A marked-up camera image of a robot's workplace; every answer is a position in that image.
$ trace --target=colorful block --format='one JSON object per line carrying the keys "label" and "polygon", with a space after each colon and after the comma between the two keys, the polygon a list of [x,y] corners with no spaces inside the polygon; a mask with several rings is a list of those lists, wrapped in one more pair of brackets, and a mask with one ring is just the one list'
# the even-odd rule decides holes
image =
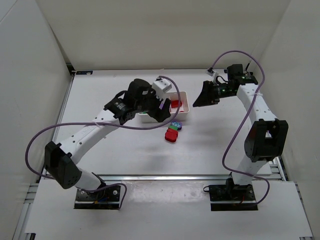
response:
{"label": "colorful block", "polygon": [[175,109],[179,106],[179,100],[171,101],[171,108]]}
{"label": "colorful block", "polygon": [[169,129],[173,129],[173,130],[178,131],[178,128],[176,126],[172,126],[172,125],[169,126]]}
{"label": "colorful block", "polygon": [[167,131],[164,135],[164,139],[170,143],[175,143],[177,141],[177,135],[173,132]]}
{"label": "colorful block", "polygon": [[177,127],[177,130],[180,131],[182,129],[182,123],[179,121],[173,121],[171,126]]}
{"label": "colorful block", "polygon": [[176,135],[176,137],[178,137],[178,134],[179,134],[177,130],[174,130],[172,128],[168,128],[167,132],[174,133]]}

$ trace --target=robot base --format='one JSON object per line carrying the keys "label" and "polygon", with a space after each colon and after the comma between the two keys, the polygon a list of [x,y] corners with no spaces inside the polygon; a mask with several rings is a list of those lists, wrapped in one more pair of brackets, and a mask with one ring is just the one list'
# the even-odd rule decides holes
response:
{"label": "robot base", "polygon": [[78,189],[76,191],[74,209],[117,210],[120,204],[120,189],[121,186],[106,189],[104,197],[98,201],[89,196],[85,191]]}
{"label": "robot base", "polygon": [[232,197],[227,185],[209,185],[211,211],[257,211],[255,192],[252,185],[235,186]]}

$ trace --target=cable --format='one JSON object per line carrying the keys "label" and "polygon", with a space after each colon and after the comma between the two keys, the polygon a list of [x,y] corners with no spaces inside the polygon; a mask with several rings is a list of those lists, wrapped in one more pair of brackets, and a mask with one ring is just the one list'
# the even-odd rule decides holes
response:
{"label": "cable", "polygon": [[226,51],[226,52],[222,53],[220,56],[218,56],[218,57],[216,58],[216,60],[215,60],[214,63],[212,64],[211,68],[212,68],[212,69],[214,68],[214,66],[216,65],[216,63],[218,62],[218,60],[219,60],[222,56],[224,56],[224,55],[226,55],[226,54],[229,54],[229,53],[241,53],[241,54],[244,54],[244,55],[248,56],[249,58],[251,58],[251,59],[258,65],[258,67],[259,67],[259,69],[260,69],[260,71],[261,71],[261,73],[262,73],[262,81],[261,81],[261,83],[258,85],[258,87],[257,87],[256,90],[255,90],[255,94],[254,94],[254,96],[253,96],[252,103],[251,103],[249,109],[247,110],[246,115],[244,116],[244,118],[243,118],[242,122],[240,123],[239,127],[238,127],[237,130],[235,131],[235,134],[233,135],[230,143],[229,143],[228,146],[226,147],[226,150],[225,150],[225,152],[224,152],[224,154],[223,154],[223,157],[222,157],[222,166],[223,166],[225,169],[227,169],[228,171],[231,171],[231,172],[234,172],[234,173],[238,173],[238,174],[242,174],[242,175],[246,175],[246,176],[249,176],[249,177],[253,177],[253,178],[255,178],[255,179],[264,180],[264,181],[266,182],[266,184],[267,184],[267,189],[266,189],[266,192],[265,192],[264,196],[263,196],[258,202],[250,205],[250,207],[254,207],[254,206],[258,205],[259,203],[261,203],[261,202],[267,197],[267,195],[268,195],[268,193],[269,193],[269,190],[270,190],[270,183],[269,183],[269,181],[268,181],[266,178],[264,178],[264,177],[254,176],[254,175],[252,175],[252,174],[250,174],[250,173],[246,173],[246,172],[243,172],[243,171],[239,171],[239,170],[235,170],[235,169],[232,169],[232,168],[230,168],[230,167],[227,167],[225,161],[226,161],[226,156],[227,156],[227,154],[228,154],[228,152],[229,152],[232,144],[234,143],[235,139],[237,138],[237,136],[238,136],[241,128],[242,128],[243,125],[245,124],[245,122],[246,122],[246,120],[247,120],[247,118],[248,118],[248,116],[249,116],[249,114],[250,114],[250,112],[251,112],[251,110],[252,110],[252,108],[253,108],[253,106],[254,106],[254,103],[255,103],[256,98],[257,98],[257,93],[259,92],[259,90],[260,90],[260,88],[262,87],[262,85],[265,83],[266,76],[265,76],[265,72],[264,72],[261,64],[260,64],[253,56],[251,56],[250,54],[246,53],[245,51],[241,51],[241,50],[230,50],[230,51]]}
{"label": "cable", "polygon": [[208,185],[208,186],[205,186],[205,187],[203,188],[203,191],[204,191],[205,193],[210,193],[209,190],[205,190],[206,188],[209,188],[209,185]]}
{"label": "cable", "polygon": [[102,198],[100,200],[95,200],[94,203],[97,204],[97,203],[101,203],[101,202],[104,202],[104,201],[107,202],[107,200],[108,200],[108,198],[105,197],[105,198]]}
{"label": "cable", "polygon": [[229,81],[226,81],[222,76],[218,75],[218,76],[216,76],[216,78],[215,78],[215,81],[216,81],[216,83],[217,83],[218,85],[221,85],[221,84],[222,84],[221,82],[219,82],[218,78],[221,78],[226,84],[229,83]]}
{"label": "cable", "polygon": [[[27,168],[31,172],[33,172],[34,174],[36,174],[36,175],[38,175],[40,177],[47,178],[47,179],[54,179],[51,176],[47,176],[47,175],[44,175],[44,174],[42,174],[40,172],[37,172],[29,164],[29,151],[30,151],[32,143],[36,140],[36,138],[39,135],[43,134],[44,132],[46,132],[46,131],[48,131],[50,129],[54,129],[54,128],[62,127],[62,126],[74,126],[74,125],[96,126],[98,124],[98,125],[101,125],[101,126],[114,126],[114,127],[118,127],[118,128],[131,129],[131,130],[152,130],[152,129],[157,129],[157,128],[160,128],[162,126],[165,126],[165,125],[171,123],[174,120],[174,118],[178,115],[178,112],[179,112],[179,109],[180,109],[180,102],[181,102],[180,91],[179,91],[179,88],[178,88],[177,84],[171,78],[169,78],[167,76],[162,76],[162,75],[160,75],[158,78],[167,79],[168,81],[170,81],[174,85],[174,87],[176,89],[176,92],[177,92],[177,95],[178,95],[178,107],[177,107],[176,112],[174,113],[174,115],[171,118],[169,118],[169,120],[164,121],[163,123],[160,123],[159,125],[150,126],[150,127],[125,126],[125,125],[120,125],[120,124],[111,123],[111,122],[65,122],[65,123],[58,123],[58,124],[54,124],[54,125],[48,126],[48,127],[44,128],[44,129],[42,129],[41,131],[39,131],[36,135],[34,135],[31,138],[30,142],[28,143],[28,145],[26,147],[26,150],[25,150],[25,154],[24,154],[24,161],[25,161],[25,164],[26,164]],[[101,191],[101,190],[104,190],[104,189],[108,189],[108,188],[111,188],[111,187],[114,187],[114,186],[118,186],[118,185],[124,186],[124,188],[125,188],[121,203],[119,205],[119,209],[120,209],[121,206],[122,206],[122,202],[123,202],[123,200],[124,200],[124,198],[126,196],[126,193],[127,193],[127,186],[125,184],[120,182],[120,183],[115,183],[115,184],[111,184],[111,185],[108,185],[108,186],[104,186],[104,187],[101,187],[101,188],[98,188],[98,189],[93,189],[93,190],[82,189],[82,190],[85,191],[85,192],[94,193],[94,192],[98,192],[98,191]]]}
{"label": "cable", "polygon": [[238,203],[238,205],[242,204],[245,200],[245,195],[243,195],[241,202]]}
{"label": "cable", "polygon": [[122,95],[125,94],[126,92],[127,92],[127,90],[120,91],[120,92],[118,92],[114,97],[115,97],[115,98],[119,98],[120,96],[122,96]]}

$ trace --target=white wall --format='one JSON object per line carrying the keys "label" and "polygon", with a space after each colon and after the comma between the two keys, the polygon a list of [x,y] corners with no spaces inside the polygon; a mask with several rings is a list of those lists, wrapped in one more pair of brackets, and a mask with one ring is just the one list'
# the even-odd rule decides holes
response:
{"label": "white wall", "polygon": [[[76,70],[207,68],[260,57],[290,0],[37,0]],[[234,54],[217,67],[248,58]]]}
{"label": "white wall", "polygon": [[[0,1],[0,239],[11,240],[36,176],[24,162],[30,138],[57,121],[70,75],[34,0]],[[52,132],[32,148],[40,169]]]}
{"label": "white wall", "polygon": [[262,92],[287,120],[283,158],[297,181],[313,234],[320,239],[320,1],[292,0],[261,59]]}

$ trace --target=wire connector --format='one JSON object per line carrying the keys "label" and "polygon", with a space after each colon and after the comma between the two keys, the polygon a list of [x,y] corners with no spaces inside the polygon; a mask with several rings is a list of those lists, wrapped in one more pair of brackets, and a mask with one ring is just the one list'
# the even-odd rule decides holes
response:
{"label": "wire connector", "polygon": [[214,71],[212,67],[210,67],[206,70],[206,74],[213,77],[213,81],[215,81],[215,77],[216,77],[217,72]]}

